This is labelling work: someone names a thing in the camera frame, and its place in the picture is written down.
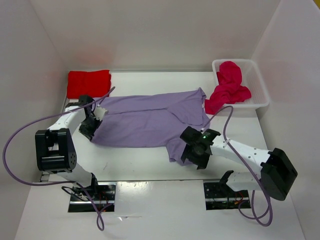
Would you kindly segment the red t shirt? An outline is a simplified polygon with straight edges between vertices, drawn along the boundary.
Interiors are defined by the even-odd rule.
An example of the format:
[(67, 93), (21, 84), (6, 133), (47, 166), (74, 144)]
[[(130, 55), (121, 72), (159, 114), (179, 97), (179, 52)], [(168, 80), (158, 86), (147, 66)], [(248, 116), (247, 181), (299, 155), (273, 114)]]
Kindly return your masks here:
[(104, 96), (111, 89), (109, 70), (70, 71), (67, 76), (68, 99), (78, 99), (82, 95), (92, 98)]

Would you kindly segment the lilac t shirt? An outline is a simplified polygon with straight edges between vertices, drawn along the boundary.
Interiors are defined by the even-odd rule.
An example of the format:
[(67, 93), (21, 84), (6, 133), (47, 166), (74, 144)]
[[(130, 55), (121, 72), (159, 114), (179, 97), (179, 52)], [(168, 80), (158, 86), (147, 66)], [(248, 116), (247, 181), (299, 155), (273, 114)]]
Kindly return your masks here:
[(91, 142), (113, 148), (165, 147), (170, 162), (183, 165), (186, 143), (180, 136), (187, 127), (199, 130), (209, 121), (203, 108), (205, 92), (107, 97), (101, 107), (108, 113)]

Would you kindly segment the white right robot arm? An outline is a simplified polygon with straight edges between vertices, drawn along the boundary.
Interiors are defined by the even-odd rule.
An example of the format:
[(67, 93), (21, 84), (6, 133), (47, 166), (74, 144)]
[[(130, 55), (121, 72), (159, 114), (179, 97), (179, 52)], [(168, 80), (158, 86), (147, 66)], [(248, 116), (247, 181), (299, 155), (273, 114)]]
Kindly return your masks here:
[(220, 179), (221, 185), (234, 192), (264, 190), (270, 198), (284, 201), (298, 176), (286, 153), (279, 148), (259, 149), (222, 136), (215, 130), (198, 131), (190, 126), (180, 138), (186, 144), (181, 160), (191, 162), (199, 170), (207, 168), (210, 156), (249, 166), (249, 172), (229, 170)]

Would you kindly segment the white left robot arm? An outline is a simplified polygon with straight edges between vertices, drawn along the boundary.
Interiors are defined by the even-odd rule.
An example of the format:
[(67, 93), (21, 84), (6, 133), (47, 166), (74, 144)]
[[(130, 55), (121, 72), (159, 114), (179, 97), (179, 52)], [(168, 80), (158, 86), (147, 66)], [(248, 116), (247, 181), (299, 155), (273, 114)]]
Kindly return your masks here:
[(63, 115), (53, 125), (35, 133), (38, 169), (72, 182), (77, 194), (84, 194), (84, 190), (91, 196), (97, 194), (97, 178), (77, 163), (72, 135), (78, 130), (91, 141), (107, 113), (107, 109), (94, 103), (94, 99), (88, 95), (80, 96), (77, 102), (68, 103)]

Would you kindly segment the magenta t shirt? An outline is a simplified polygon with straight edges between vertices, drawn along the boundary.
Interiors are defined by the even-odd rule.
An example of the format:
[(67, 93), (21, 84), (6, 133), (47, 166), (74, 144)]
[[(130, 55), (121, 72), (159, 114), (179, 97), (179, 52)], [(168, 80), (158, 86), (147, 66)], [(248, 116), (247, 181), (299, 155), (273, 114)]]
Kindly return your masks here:
[(243, 103), (252, 97), (251, 91), (246, 86), (242, 86), (242, 71), (234, 62), (223, 62), (216, 76), (218, 85), (210, 98), (204, 101), (206, 114), (214, 115), (225, 104)]

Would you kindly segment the white plastic basket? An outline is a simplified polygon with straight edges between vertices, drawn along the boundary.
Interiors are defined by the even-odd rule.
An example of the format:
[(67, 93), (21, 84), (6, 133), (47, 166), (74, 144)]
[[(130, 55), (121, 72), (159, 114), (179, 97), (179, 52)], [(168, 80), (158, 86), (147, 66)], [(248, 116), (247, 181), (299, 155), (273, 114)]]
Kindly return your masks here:
[(251, 92), (251, 98), (244, 102), (230, 104), (234, 109), (251, 109), (257, 110), (269, 105), (270, 96), (263, 77), (257, 64), (251, 59), (216, 59), (212, 62), (213, 79), (215, 85), (219, 84), (217, 72), (220, 70), (220, 65), (224, 62), (231, 61), (235, 63), (241, 70), (242, 83)]

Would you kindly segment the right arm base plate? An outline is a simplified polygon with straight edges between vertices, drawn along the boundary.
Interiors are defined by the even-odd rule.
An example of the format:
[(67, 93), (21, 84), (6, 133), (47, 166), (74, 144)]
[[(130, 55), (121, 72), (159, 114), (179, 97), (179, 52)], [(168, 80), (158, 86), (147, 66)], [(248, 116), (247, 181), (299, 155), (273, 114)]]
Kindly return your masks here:
[(247, 190), (233, 191), (217, 180), (203, 182), (205, 207), (211, 210), (250, 209), (251, 203)]

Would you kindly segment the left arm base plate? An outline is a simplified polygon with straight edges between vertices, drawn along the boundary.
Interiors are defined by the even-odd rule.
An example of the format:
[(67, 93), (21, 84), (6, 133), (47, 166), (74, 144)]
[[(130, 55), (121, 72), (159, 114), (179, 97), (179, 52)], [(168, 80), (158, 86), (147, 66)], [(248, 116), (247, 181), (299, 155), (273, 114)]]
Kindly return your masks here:
[[(97, 183), (95, 193), (89, 187), (87, 188), (93, 203), (100, 212), (115, 211), (116, 186), (116, 182), (100, 181)], [(70, 196), (68, 204), (69, 213), (88, 213), (95, 211), (88, 196), (79, 187), (62, 186), (61, 189)]]

